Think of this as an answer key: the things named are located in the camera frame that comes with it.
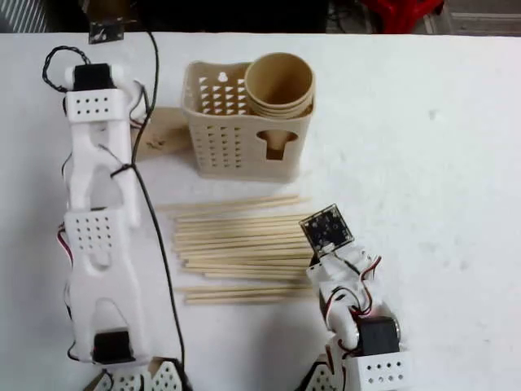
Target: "pile of wooden sticks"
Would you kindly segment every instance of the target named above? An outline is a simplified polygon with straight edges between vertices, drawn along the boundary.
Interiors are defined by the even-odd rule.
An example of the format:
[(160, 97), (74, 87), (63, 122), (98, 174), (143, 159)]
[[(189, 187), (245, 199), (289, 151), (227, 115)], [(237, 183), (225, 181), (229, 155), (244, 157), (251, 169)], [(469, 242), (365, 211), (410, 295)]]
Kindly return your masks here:
[(201, 273), (210, 279), (269, 280), (285, 283), (256, 288), (193, 287), (187, 302), (266, 302), (284, 297), (302, 297), (309, 291), (305, 268), (313, 255), (299, 227), (299, 220), (310, 213), (271, 217), (223, 217), (211, 215), (297, 204), (296, 195), (240, 200), (233, 203), (176, 205), (173, 243), (183, 270)]
[(187, 304), (258, 304), (313, 297), (311, 287), (306, 284), (184, 287), (176, 290), (186, 294)]

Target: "paper cup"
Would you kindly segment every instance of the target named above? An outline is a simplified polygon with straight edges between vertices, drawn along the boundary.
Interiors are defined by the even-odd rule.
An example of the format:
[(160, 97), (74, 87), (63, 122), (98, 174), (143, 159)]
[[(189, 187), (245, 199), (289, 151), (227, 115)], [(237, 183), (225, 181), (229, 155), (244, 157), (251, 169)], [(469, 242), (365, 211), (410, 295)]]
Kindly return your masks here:
[(300, 108), (313, 95), (314, 75), (300, 57), (273, 53), (250, 64), (244, 76), (244, 85), (247, 95), (258, 107), (287, 110)]
[(254, 111), (255, 114), (259, 116), (264, 116), (267, 118), (280, 118), (280, 119), (287, 119), (287, 118), (295, 118), (299, 115), (301, 115), (312, 103), (313, 103), (313, 94), (311, 94), (304, 102), (302, 102), (300, 105), (296, 106), (295, 108), (289, 108), (286, 110), (273, 110), (268, 108), (263, 108), (262, 106), (259, 106), (257, 102), (255, 102), (250, 97), (246, 97), (248, 107)]

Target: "black wire bundle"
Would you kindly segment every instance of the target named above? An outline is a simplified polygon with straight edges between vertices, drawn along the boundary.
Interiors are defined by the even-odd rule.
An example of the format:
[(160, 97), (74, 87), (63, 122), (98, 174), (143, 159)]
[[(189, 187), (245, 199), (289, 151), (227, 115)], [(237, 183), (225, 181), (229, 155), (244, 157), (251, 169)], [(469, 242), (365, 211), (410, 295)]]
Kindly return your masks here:
[(49, 70), (49, 67), (50, 67), (50, 62), (53, 59), (53, 57), (56, 55), (56, 53), (58, 53), (59, 51), (73, 51), (74, 53), (79, 54), (81, 59), (83, 60), (84, 64), (90, 64), (90, 59), (89, 59), (89, 57), (87, 57), (87, 55), (83, 51), (81, 51), (80, 49), (78, 49), (75, 46), (57, 46), (52, 51), (50, 51), (50, 53), (47, 55), (46, 61), (43, 64), (42, 79), (53, 90), (56, 90), (58, 92), (65, 94), (67, 92), (67, 89), (64, 86), (57, 86), (55, 83), (50, 81), (49, 76), (47, 75), (47, 71)]
[[(145, 202), (147, 203), (147, 208), (148, 208), (148, 211), (150, 212), (152, 223), (154, 225), (155, 232), (157, 235), (157, 240), (159, 242), (161, 257), (163, 258), (164, 271), (166, 274), (167, 284), (168, 284), (168, 288), (169, 288), (170, 305), (172, 306), (173, 318), (175, 321), (177, 335), (179, 338), (179, 345), (181, 348), (180, 362), (181, 362), (181, 369), (182, 369), (183, 373), (180, 374), (180, 378), (182, 379), (182, 390), (183, 390), (186, 388), (186, 386), (185, 386), (186, 377), (185, 377), (185, 373), (184, 373), (185, 372), (185, 344), (184, 344), (184, 340), (183, 340), (183, 336), (182, 336), (182, 332), (181, 332), (181, 325), (179, 323), (179, 317), (177, 315), (177, 308), (176, 308), (175, 300), (173, 297), (173, 284), (172, 284), (172, 278), (170, 276), (170, 268), (169, 268), (169, 264), (168, 264), (168, 260), (167, 260), (166, 250), (164, 248), (164, 241), (163, 241), (163, 236), (161, 234), (160, 225), (157, 221), (157, 216), (155, 215), (154, 206), (151, 202), (151, 199), (148, 194), (148, 190), (147, 190), (145, 182), (142, 178), (142, 175), (139, 172), (138, 167), (136, 166), (136, 158), (137, 158), (137, 154), (138, 154), (139, 143), (141, 141), (143, 132), (144, 132), (145, 128), (147, 127), (147, 123), (150, 120), (152, 112), (154, 111), (154, 108), (155, 108), (155, 102), (157, 100), (157, 88), (158, 88), (158, 84), (159, 84), (159, 73), (160, 73), (160, 59), (159, 59), (159, 49), (157, 46), (157, 42), (155, 41), (155, 37), (150, 30), (147, 30), (147, 34), (152, 41), (152, 45), (154, 46), (154, 53), (155, 53), (155, 77), (154, 77), (154, 90), (152, 91), (152, 100), (149, 105), (148, 96), (143, 87), (142, 94), (145, 97), (145, 105), (147, 107), (147, 114), (146, 114), (145, 120), (143, 121), (143, 123), (141, 124), (141, 127), (139, 128), (138, 135), (136, 137), (134, 147), (132, 150), (131, 161), (129, 164), (123, 164), (118, 170), (111, 173), (111, 178), (114, 178), (117, 174), (122, 173), (123, 171), (126, 171), (127, 169), (132, 169), (136, 174), (136, 178), (138, 179), (139, 186), (141, 187), (143, 196), (145, 198)], [(54, 90), (57, 90), (58, 92), (66, 93), (67, 89), (65, 87), (55, 85), (54, 83), (52, 83), (52, 81), (49, 80), (49, 77), (47, 76), (47, 70), (50, 66), (50, 62), (58, 51), (76, 52), (77, 54), (79, 54), (81, 56), (81, 58), (83, 59), (85, 64), (90, 64), (90, 60), (83, 51), (81, 51), (80, 49), (73, 47), (73, 46), (57, 46), (48, 54), (48, 56), (46, 57), (46, 61), (44, 63), (43, 70), (42, 70), (42, 79), (46, 84), (51, 86)], [(74, 345), (75, 345), (75, 342), (68, 349), (67, 355), (69, 356), (70, 359), (79, 361), (76, 357), (71, 355), (71, 350), (74, 347)]]

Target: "circuit board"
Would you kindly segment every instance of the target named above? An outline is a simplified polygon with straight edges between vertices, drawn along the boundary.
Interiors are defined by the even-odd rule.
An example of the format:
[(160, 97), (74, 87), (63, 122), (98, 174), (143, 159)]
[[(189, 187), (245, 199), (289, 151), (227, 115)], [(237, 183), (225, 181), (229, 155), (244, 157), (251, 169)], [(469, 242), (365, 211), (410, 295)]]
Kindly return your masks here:
[(305, 218), (300, 227), (318, 257), (355, 240), (336, 204)]

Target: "stacked paper cups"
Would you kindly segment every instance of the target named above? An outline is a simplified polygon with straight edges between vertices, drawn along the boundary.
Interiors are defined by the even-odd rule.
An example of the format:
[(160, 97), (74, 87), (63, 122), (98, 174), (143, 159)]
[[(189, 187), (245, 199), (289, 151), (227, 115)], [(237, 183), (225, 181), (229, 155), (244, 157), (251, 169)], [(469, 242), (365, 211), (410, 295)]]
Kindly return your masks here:
[[(297, 118), (312, 105), (315, 78), (300, 57), (272, 53), (260, 57), (247, 68), (244, 77), (247, 103), (255, 114), (278, 120)], [(281, 130), (264, 132), (268, 149), (281, 151), (292, 134)]]

